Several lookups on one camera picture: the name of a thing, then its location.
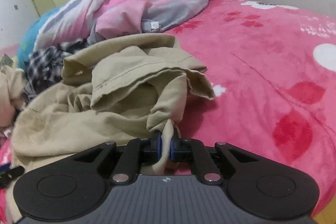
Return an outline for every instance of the black and white plaid shirt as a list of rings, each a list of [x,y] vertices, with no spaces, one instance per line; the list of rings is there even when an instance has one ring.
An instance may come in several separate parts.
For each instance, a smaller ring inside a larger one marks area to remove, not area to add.
[[[25,62],[24,71],[28,83],[24,89],[24,100],[28,103],[42,91],[60,82],[64,58],[86,47],[87,40],[79,39],[31,53]]]

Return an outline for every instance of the white circle print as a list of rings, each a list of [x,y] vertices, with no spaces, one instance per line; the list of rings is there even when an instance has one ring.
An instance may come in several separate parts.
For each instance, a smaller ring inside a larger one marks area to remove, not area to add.
[[[320,44],[314,48],[313,55],[322,67],[336,72],[336,45]]]

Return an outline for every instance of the pink bedsheet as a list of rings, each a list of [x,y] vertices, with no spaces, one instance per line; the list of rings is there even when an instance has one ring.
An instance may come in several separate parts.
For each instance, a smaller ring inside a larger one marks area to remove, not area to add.
[[[167,33],[203,61],[215,101],[189,98],[179,125],[311,175],[314,214],[336,192],[336,20],[295,7],[211,0]]]

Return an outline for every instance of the blue fabric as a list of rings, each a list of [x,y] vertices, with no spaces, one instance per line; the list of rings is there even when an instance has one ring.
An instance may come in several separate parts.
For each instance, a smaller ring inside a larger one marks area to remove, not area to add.
[[[56,14],[60,8],[55,8],[50,10],[46,14],[42,15],[41,18],[36,21],[26,32],[24,38],[22,39],[19,49],[17,50],[17,66],[21,69],[25,67],[24,62],[28,61],[28,56],[33,52],[36,37],[39,33],[39,30],[43,27],[43,25],[47,22],[50,16]]]

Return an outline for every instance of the silver screw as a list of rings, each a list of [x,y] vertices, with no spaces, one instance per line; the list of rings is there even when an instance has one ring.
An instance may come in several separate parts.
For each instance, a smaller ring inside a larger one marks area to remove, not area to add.
[[[113,176],[113,180],[116,182],[125,182],[129,179],[129,176],[126,174],[116,174]]]
[[[216,173],[209,173],[204,176],[204,179],[209,182],[219,181],[221,179],[221,176]]]

